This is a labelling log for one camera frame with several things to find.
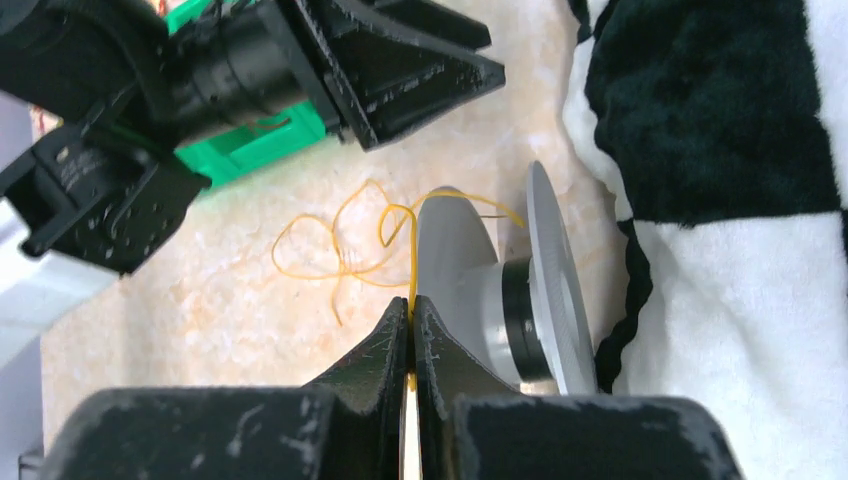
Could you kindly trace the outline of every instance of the gray spool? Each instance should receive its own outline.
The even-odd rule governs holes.
[[[577,270],[556,194],[539,162],[528,172],[527,210],[532,247],[527,272],[532,325],[527,331],[541,344],[546,370],[561,394],[596,393]],[[448,332],[469,353],[504,382],[518,385],[527,379],[519,374],[521,362],[516,363],[515,330],[508,334],[512,320],[504,314],[503,275],[504,264],[469,200],[431,197],[424,202],[418,217],[418,294],[433,301]]]

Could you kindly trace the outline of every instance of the white plastic part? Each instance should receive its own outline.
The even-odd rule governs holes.
[[[545,360],[561,394],[597,393],[577,270],[556,195],[539,162],[528,172],[527,205],[530,300]],[[418,293],[433,301],[448,333],[469,353],[504,382],[518,385],[503,311],[503,264],[474,206],[464,198],[428,198],[418,225]]]
[[[539,162],[527,175],[530,299],[539,342],[563,395],[597,393],[595,360],[577,267],[556,193]]]
[[[20,250],[29,228],[0,198],[0,368],[29,342],[118,274],[61,253],[33,259]]]

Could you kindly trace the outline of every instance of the beige countertop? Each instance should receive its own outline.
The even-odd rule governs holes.
[[[407,204],[452,185],[515,205],[528,164],[541,160],[559,196],[595,341],[620,317],[623,237],[603,187],[576,160],[560,120],[576,32],[565,0],[443,3],[489,26],[493,46],[484,54],[506,65],[507,86],[401,143],[365,154],[358,145],[326,140],[198,200],[179,232],[133,277],[44,335],[48,445],[99,389],[299,385],[364,338],[404,288],[345,280],[339,326],[329,305],[335,281],[286,278],[269,252],[296,215],[332,219],[368,178]],[[383,206],[369,195],[343,217],[342,233],[363,261],[379,258],[373,228]],[[486,222],[502,254],[526,244],[507,245],[505,220]],[[280,248],[284,260],[335,269],[329,239],[307,225]],[[381,275],[408,278],[407,250],[399,248],[390,264]]]

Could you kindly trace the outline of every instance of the scratch mark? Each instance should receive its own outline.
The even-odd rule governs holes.
[[[241,454],[241,437],[244,434],[244,425],[248,420],[250,420],[250,417],[261,412],[263,408],[265,408],[265,405],[258,405],[244,412],[244,415],[241,416],[238,424],[236,425],[236,436],[233,437],[229,444],[227,444],[228,455],[231,457],[238,457]]]
[[[285,435],[280,435],[280,443],[300,452],[300,460],[307,465],[315,461],[315,445],[308,440],[297,440]]]

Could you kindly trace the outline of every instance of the fluffy blanket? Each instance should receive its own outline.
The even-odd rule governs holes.
[[[613,394],[705,406],[752,479],[848,478],[848,2],[569,0],[564,120],[616,195]]]

